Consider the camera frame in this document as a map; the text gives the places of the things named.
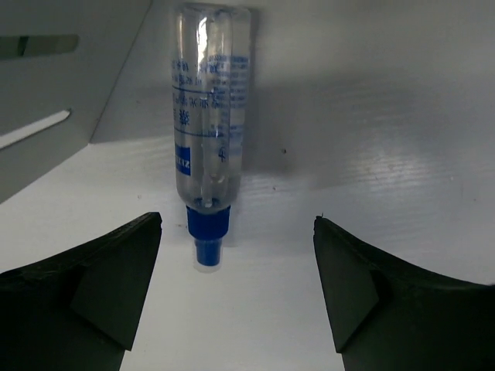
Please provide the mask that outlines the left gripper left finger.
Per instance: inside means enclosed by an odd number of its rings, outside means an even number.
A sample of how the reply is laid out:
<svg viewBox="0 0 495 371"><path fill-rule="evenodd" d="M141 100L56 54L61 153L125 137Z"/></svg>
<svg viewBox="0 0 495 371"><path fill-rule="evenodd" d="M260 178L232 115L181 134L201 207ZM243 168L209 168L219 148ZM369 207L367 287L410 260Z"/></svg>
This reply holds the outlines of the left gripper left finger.
<svg viewBox="0 0 495 371"><path fill-rule="evenodd" d="M118 370L162 235L159 213L1 274L3 370Z"/></svg>

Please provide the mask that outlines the clear blue-capped glue tube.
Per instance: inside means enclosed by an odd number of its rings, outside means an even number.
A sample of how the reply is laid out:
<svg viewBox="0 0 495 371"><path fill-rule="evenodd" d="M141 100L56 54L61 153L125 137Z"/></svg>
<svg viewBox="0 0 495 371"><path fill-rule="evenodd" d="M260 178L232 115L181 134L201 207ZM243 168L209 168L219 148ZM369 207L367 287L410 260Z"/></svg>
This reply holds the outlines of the clear blue-capped glue tube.
<svg viewBox="0 0 495 371"><path fill-rule="evenodd" d="M184 2L174 13L172 108L176 189L196 266L219 269L241 184L251 61L251 13Z"/></svg>

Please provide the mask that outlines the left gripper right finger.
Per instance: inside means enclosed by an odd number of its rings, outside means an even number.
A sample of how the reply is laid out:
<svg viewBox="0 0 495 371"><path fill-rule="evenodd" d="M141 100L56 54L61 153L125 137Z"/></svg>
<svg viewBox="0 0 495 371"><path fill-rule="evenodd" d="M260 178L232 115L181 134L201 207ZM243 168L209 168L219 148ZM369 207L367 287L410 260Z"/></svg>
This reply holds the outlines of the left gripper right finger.
<svg viewBox="0 0 495 371"><path fill-rule="evenodd" d="M317 216L313 243L347 370L492 370L494 287L410 264Z"/></svg>

